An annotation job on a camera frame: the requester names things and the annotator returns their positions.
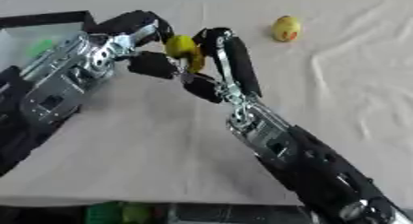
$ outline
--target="black robotic finger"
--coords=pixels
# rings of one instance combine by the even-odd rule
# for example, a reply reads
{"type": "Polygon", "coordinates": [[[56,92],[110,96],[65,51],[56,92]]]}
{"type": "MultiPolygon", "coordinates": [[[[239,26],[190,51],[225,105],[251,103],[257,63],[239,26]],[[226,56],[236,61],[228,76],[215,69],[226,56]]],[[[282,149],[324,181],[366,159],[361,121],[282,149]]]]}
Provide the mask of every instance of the black robotic finger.
{"type": "Polygon", "coordinates": [[[232,76],[240,83],[242,92],[246,95],[255,93],[262,97],[258,79],[245,44],[239,37],[233,37],[225,42],[224,49],[230,61],[232,76]]]}
{"type": "Polygon", "coordinates": [[[129,61],[129,71],[137,74],[173,79],[177,72],[176,66],[164,53],[141,52],[139,56],[129,58],[129,61]]]}
{"type": "Polygon", "coordinates": [[[240,84],[245,95],[255,94],[262,97],[250,55],[245,44],[228,28],[203,29],[194,36],[204,55],[214,59],[217,69],[223,75],[223,66],[218,56],[219,49],[227,55],[233,79],[240,84]]]}
{"type": "Polygon", "coordinates": [[[130,35],[154,22],[158,23],[157,32],[153,35],[148,35],[143,40],[140,40],[137,45],[141,46],[148,42],[159,40],[165,43],[170,37],[173,36],[173,30],[169,23],[153,12],[145,12],[142,10],[124,13],[116,18],[106,20],[92,28],[87,29],[87,32],[105,33],[112,36],[122,33],[130,35]]]}
{"type": "Polygon", "coordinates": [[[205,74],[191,75],[188,82],[183,83],[183,88],[197,97],[213,103],[221,103],[222,98],[216,94],[215,80],[205,74]]]}

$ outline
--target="white fabric surface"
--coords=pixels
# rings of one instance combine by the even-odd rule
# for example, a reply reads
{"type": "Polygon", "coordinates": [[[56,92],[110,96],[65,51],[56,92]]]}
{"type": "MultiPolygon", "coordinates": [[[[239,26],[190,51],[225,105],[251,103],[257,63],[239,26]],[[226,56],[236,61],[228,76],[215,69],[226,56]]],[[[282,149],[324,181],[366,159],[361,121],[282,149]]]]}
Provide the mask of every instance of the white fabric surface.
{"type": "MultiPolygon", "coordinates": [[[[0,0],[0,17],[83,9],[98,21],[152,10],[183,34],[233,28],[268,106],[413,207],[411,0],[0,0]],[[269,37],[284,15],[302,21],[295,42],[269,37]]],[[[120,67],[83,113],[0,179],[0,203],[297,204],[225,130],[228,111],[120,67]]]]}

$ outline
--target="wrinkled cloth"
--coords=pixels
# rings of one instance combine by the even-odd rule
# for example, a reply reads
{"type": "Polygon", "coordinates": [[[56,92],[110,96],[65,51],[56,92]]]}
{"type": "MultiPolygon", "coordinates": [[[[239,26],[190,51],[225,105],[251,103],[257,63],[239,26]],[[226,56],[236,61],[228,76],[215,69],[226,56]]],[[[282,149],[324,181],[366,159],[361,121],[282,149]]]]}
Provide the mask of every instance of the wrinkled cloth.
{"type": "MultiPolygon", "coordinates": [[[[179,34],[234,29],[263,102],[348,158],[399,206],[413,207],[411,0],[4,0],[0,17],[90,10],[103,21],[136,9],[157,13],[179,34]],[[271,39],[270,25],[284,15],[302,22],[297,41],[271,39]]],[[[119,65],[81,114],[0,178],[0,203],[298,204],[225,129],[229,112],[178,81],[119,65]]]]}

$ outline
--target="table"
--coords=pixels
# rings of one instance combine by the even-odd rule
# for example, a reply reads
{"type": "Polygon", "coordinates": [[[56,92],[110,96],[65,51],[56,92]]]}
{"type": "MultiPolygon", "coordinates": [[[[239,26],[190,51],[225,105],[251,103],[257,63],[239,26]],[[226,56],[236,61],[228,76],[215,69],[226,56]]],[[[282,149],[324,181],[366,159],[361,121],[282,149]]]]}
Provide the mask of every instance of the table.
{"type": "MultiPolygon", "coordinates": [[[[89,10],[103,21],[136,9],[156,12],[181,34],[233,28],[268,106],[348,158],[401,207],[413,207],[411,0],[0,0],[0,17],[89,10]],[[284,15],[301,20],[297,41],[269,37],[284,15]]],[[[226,131],[229,111],[177,81],[120,65],[83,113],[0,179],[0,203],[298,204],[226,131]]]]}

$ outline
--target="black object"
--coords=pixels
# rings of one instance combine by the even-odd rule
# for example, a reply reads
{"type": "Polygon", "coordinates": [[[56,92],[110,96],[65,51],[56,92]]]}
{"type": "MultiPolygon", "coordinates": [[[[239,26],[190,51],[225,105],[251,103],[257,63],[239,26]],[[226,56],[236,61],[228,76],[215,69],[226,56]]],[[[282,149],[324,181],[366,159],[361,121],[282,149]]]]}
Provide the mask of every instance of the black object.
{"type": "Polygon", "coordinates": [[[173,79],[177,69],[172,65],[167,55],[164,53],[141,52],[139,56],[129,59],[130,72],[159,77],[164,79],[173,79]]]}
{"type": "Polygon", "coordinates": [[[234,36],[230,29],[203,29],[194,36],[194,42],[200,45],[204,55],[214,59],[221,75],[223,75],[223,69],[218,58],[218,50],[223,48],[230,62],[231,74],[234,80],[240,84],[242,93],[262,97],[247,48],[239,37],[234,36]],[[218,39],[223,40],[222,46],[218,46],[218,39]]]}
{"type": "Polygon", "coordinates": [[[95,20],[88,11],[77,11],[0,18],[0,29],[74,22],[82,22],[83,30],[90,29],[96,25],[95,20]]]}
{"type": "Polygon", "coordinates": [[[183,88],[197,97],[213,103],[221,103],[222,98],[216,94],[215,80],[205,74],[194,74],[187,83],[183,83],[183,88]]]}
{"type": "Polygon", "coordinates": [[[284,133],[284,138],[275,145],[267,145],[274,153],[280,147],[286,148],[288,159],[258,158],[260,162],[311,210],[327,220],[327,223],[390,223],[394,216],[393,203],[346,159],[338,155],[315,136],[298,126],[284,133]],[[273,160],[279,159],[282,166],[273,160]],[[369,202],[357,218],[343,221],[339,216],[343,207],[357,204],[360,200],[369,202]]]}
{"type": "MultiPolygon", "coordinates": [[[[79,11],[0,18],[0,29],[73,22],[82,22],[82,29],[96,25],[88,11],[79,11]]],[[[65,121],[44,128],[36,128],[26,122],[19,102],[32,87],[32,83],[20,77],[16,66],[0,72],[0,176],[25,159],[65,121]]]]}

